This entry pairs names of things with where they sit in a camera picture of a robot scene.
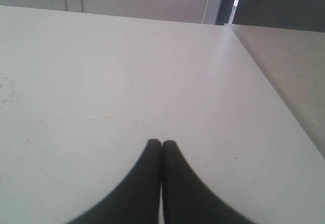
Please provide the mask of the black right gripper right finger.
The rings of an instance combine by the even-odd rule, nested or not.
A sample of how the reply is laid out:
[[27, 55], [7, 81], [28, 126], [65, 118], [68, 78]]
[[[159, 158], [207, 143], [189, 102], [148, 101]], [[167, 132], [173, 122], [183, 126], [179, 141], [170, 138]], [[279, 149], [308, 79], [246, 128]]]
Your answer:
[[202, 182], [175, 141], [162, 144], [161, 174], [165, 223], [252, 223]]

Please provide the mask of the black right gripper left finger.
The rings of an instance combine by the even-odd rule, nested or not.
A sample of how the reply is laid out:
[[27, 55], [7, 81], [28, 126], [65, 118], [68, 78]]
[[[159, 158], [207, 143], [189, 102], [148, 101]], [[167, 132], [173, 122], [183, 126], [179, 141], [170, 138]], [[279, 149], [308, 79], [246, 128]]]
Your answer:
[[70, 223], [158, 223], [160, 163], [161, 142], [150, 139], [125, 178]]

